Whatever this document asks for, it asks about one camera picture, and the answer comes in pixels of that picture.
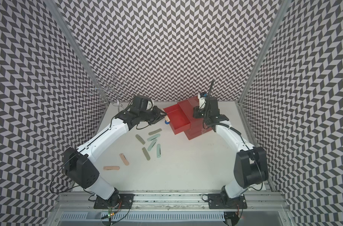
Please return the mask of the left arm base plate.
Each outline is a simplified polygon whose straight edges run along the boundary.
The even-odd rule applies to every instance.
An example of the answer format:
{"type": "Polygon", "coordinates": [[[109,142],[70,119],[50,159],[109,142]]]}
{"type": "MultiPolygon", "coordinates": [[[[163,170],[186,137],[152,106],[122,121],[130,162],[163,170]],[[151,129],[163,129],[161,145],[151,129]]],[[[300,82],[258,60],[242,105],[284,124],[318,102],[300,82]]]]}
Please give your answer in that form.
{"type": "Polygon", "coordinates": [[[130,209],[133,205],[134,197],[134,194],[113,194],[108,200],[104,200],[97,195],[94,209],[105,210],[112,207],[116,210],[130,209]]]}

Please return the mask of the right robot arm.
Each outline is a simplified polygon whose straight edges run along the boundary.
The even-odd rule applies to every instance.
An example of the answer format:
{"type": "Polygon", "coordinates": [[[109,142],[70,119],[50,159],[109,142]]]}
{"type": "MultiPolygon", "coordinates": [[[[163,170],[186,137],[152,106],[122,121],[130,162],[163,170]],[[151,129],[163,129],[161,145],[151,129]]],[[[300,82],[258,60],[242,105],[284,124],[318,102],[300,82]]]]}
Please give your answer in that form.
{"type": "Polygon", "coordinates": [[[202,119],[204,129],[213,129],[229,145],[235,155],[234,179],[222,188],[221,195],[234,199],[248,188],[263,184],[269,178],[267,152],[242,137],[229,118],[220,113],[218,101],[205,92],[197,96],[199,106],[194,107],[193,117],[202,119]]]}

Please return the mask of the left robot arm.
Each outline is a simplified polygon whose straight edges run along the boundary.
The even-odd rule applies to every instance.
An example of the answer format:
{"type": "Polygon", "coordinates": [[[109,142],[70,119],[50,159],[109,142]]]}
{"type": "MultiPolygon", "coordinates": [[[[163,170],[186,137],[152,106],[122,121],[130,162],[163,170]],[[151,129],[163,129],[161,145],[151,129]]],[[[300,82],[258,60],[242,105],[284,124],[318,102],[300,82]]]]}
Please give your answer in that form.
{"type": "Polygon", "coordinates": [[[64,174],[103,200],[110,200],[118,191],[100,176],[94,164],[112,143],[141,122],[154,125],[166,115],[150,98],[134,96],[130,104],[118,112],[100,133],[78,148],[71,147],[65,151],[64,174]]]}

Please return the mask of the red top drawer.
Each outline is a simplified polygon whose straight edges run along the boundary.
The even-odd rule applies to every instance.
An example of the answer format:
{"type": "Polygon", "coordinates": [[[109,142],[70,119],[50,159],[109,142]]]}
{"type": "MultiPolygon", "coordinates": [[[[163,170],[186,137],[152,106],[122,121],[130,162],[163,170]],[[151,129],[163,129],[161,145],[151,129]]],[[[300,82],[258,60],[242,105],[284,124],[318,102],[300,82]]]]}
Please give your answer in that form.
{"type": "Polygon", "coordinates": [[[179,104],[164,108],[164,112],[170,120],[169,125],[175,135],[190,129],[191,122],[179,104]]]}

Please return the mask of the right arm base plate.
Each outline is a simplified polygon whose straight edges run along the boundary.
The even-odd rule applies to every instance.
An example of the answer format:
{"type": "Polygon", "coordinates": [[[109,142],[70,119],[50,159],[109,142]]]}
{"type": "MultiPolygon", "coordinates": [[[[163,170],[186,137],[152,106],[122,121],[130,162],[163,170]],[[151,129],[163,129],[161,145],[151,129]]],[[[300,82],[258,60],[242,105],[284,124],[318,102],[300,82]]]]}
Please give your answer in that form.
{"type": "Polygon", "coordinates": [[[208,194],[207,198],[209,209],[212,210],[247,209],[247,203],[244,196],[229,198],[225,194],[208,194]]]}

